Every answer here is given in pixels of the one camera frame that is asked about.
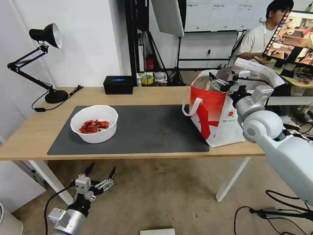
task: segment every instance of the glasses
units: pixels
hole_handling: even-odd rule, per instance
[[[277,11],[279,11],[279,12],[285,14],[287,10],[277,10]]]

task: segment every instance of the black desk lamp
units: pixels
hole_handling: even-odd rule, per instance
[[[9,63],[7,65],[8,69],[12,70],[15,73],[18,73],[19,75],[27,78],[28,80],[36,83],[37,85],[42,86],[43,88],[47,89],[49,91],[49,93],[45,97],[45,100],[47,103],[60,103],[60,102],[66,101],[68,98],[68,93],[66,91],[56,90],[53,88],[51,84],[35,79],[34,77],[21,71],[22,67],[24,67],[25,65],[28,65],[29,63],[33,62],[34,60],[48,53],[49,46],[44,44],[45,41],[56,48],[59,48],[59,49],[62,48],[62,40],[61,40],[58,26],[55,23],[52,23],[46,26],[43,30],[31,29],[29,31],[29,35],[33,40],[36,40],[38,44],[41,44],[41,46],[38,47],[36,50],[23,56],[22,58],[12,63]],[[43,53],[32,59],[23,60],[26,57],[32,55],[33,53],[39,50],[41,50]]]

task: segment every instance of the white t-shirt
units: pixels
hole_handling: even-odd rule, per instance
[[[244,52],[262,53],[271,40],[274,31],[275,30],[268,30],[265,27],[265,23],[259,25],[245,35],[241,45],[235,51],[234,56]]]

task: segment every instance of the lamp arm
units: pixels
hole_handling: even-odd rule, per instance
[[[37,52],[41,50],[43,53],[41,53],[40,55],[30,59],[30,60],[25,60],[23,61],[23,59],[25,59],[26,57],[32,55],[33,53]],[[8,69],[15,72],[15,73],[18,73],[19,75],[27,78],[28,80],[36,83],[37,85],[47,89],[48,91],[55,91],[55,89],[53,89],[53,86],[52,85],[47,85],[46,83],[28,75],[27,73],[21,71],[21,68],[24,67],[25,65],[28,65],[29,63],[33,62],[34,60],[37,60],[38,58],[42,57],[43,55],[47,54],[48,53],[48,46],[47,45],[41,45],[40,47],[38,47],[37,49],[33,50],[32,52],[28,53],[27,55],[23,56],[22,58],[19,58],[18,60],[12,62],[12,63],[9,63],[7,65]]]

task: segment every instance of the black box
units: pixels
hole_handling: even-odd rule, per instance
[[[134,89],[131,76],[107,76],[103,86],[107,95],[132,94]]]

